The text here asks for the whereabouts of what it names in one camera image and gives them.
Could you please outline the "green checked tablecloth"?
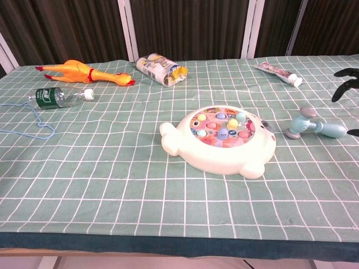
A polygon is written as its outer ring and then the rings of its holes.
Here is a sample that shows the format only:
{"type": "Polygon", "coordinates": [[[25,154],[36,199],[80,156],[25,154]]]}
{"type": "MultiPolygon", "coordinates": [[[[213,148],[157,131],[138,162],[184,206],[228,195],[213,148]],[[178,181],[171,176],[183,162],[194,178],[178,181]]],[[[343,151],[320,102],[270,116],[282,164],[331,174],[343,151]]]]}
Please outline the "green checked tablecloth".
{"type": "Polygon", "coordinates": [[[284,134],[302,106],[359,128],[359,90],[336,103],[334,73],[359,54],[267,57],[303,78],[292,87],[256,69],[261,59],[187,61],[186,80],[163,87],[127,61],[130,87],[93,84],[95,99],[40,112],[30,90],[56,87],[33,66],[0,79],[0,248],[141,252],[174,256],[359,261],[359,138],[284,134]],[[161,147],[159,126],[208,105],[267,120],[277,148],[263,177],[197,170],[161,147]]]}

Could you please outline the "light blue toy hammer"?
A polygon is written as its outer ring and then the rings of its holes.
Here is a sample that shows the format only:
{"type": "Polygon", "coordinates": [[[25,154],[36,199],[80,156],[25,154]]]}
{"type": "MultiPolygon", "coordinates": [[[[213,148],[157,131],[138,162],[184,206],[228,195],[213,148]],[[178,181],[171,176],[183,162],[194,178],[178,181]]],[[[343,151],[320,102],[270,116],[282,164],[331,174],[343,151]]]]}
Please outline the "light blue toy hammer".
{"type": "Polygon", "coordinates": [[[312,122],[311,119],[316,118],[317,113],[312,108],[302,107],[299,115],[295,116],[286,130],[287,137],[297,140],[304,131],[313,131],[331,138],[342,138],[347,134],[344,126],[339,124],[323,123],[321,121],[312,122]]]}

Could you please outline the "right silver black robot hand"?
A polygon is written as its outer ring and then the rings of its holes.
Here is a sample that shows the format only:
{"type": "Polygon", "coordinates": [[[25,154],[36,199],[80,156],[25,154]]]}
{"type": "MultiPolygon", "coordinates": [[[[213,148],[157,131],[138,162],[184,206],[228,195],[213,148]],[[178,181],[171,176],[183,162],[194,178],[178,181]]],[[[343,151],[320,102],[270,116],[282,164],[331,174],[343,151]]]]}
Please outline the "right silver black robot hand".
{"type": "Polygon", "coordinates": [[[337,102],[346,91],[350,89],[359,89],[359,68],[345,68],[334,74],[335,77],[350,76],[355,79],[350,79],[342,83],[332,96],[332,103],[337,102]]]}

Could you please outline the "white partition frame post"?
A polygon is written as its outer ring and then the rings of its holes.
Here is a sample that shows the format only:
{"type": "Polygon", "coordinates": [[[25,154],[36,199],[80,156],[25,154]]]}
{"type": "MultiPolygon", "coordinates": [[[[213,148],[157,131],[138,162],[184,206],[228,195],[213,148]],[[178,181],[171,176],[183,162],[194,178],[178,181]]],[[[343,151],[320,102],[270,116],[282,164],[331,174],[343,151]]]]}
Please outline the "white partition frame post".
{"type": "Polygon", "coordinates": [[[300,9],[298,11],[298,15],[297,15],[297,18],[296,18],[294,29],[292,31],[292,34],[291,34],[291,37],[289,39],[289,43],[288,43],[288,46],[287,46],[287,49],[286,49],[286,56],[290,56],[292,54],[293,47],[294,47],[296,39],[297,39],[297,35],[298,35],[299,29],[300,29],[300,26],[301,26],[303,16],[305,14],[305,10],[306,10],[308,1],[309,0],[301,0],[301,5],[300,5],[300,9]]]}
{"type": "Polygon", "coordinates": [[[265,0],[249,0],[241,59],[253,59],[260,31],[265,0]]]}
{"type": "Polygon", "coordinates": [[[137,39],[130,0],[117,0],[121,17],[123,34],[125,37],[128,60],[136,62],[139,59],[137,39]]]}
{"type": "Polygon", "coordinates": [[[8,74],[19,67],[19,64],[6,43],[3,35],[0,33],[0,65],[8,74]]]}

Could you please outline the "yellow rubber chicken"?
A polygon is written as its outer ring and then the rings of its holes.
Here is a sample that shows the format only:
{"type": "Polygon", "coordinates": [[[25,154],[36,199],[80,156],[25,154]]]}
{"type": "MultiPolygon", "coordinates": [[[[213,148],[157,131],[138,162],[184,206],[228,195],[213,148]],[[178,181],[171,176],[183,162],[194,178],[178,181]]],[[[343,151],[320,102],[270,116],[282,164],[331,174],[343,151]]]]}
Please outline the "yellow rubber chicken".
{"type": "Polygon", "coordinates": [[[135,80],[128,73],[106,73],[79,62],[74,59],[67,60],[64,64],[54,66],[36,66],[38,71],[54,71],[60,72],[62,76],[51,76],[45,74],[44,77],[50,80],[56,80],[67,83],[93,83],[95,81],[114,82],[119,86],[131,86],[135,84],[135,80]]]}

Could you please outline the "white yellow snack bag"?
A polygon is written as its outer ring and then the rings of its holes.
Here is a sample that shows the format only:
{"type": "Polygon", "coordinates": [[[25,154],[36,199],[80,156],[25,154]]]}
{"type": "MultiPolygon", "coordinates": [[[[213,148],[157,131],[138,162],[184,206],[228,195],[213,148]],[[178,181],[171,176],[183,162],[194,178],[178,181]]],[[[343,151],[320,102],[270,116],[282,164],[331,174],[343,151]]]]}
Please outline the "white yellow snack bag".
{"type": "Polygon", "coordinates": [[[170,87],[186,79],[188,69],[176,62],[152,53],[141,57],[136,62],[136,67],[143,74],[149,76],[165,87],[170,87]]]}

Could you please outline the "white fishing game toy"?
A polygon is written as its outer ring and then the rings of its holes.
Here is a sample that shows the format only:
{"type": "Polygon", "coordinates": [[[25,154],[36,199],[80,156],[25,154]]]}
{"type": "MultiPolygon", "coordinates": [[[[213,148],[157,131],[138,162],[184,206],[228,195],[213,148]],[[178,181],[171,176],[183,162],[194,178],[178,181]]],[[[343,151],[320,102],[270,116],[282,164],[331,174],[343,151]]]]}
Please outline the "white fishing game toy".
{"type": "Polygon", "coordinates": [[[159,130],[169,155],[220,175],[257,179],[276,148],[269,123],[235,106],[206,106],[185,116],[178,126],[165,122],[159,130]]]}

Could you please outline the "toothpaste tube white cap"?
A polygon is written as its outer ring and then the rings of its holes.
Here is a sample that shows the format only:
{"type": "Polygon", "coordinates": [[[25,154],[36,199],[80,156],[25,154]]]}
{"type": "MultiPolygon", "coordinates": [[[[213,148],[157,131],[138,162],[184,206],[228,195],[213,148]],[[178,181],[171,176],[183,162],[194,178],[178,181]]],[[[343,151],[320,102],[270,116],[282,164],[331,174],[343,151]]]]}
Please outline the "toothpaste tube white cap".
{"type": "Polygon", "coordinates": [[[298,77],[295,73],[276,67],[268,62],[262,62],[255,66],[255,68],[265,73],[275,75],[282,81],[294,87],[298,87],[300,84],[302,84],[303,81],[303,79],[301,77],[298,77]]]}

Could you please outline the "clear bottle green label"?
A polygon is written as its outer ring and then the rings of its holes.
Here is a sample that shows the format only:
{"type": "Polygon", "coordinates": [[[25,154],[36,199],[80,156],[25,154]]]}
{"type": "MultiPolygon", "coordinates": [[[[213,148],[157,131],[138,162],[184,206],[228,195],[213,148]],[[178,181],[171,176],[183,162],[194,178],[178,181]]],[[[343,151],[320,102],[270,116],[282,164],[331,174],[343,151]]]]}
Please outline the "clear bottle green label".
{"type": "Polygon", "coordinates": [[[35,109],[57,109],[92,100],[94,100],[94,92],[90,88],[46,87],[31,90],[27,102],[35,109]]]}

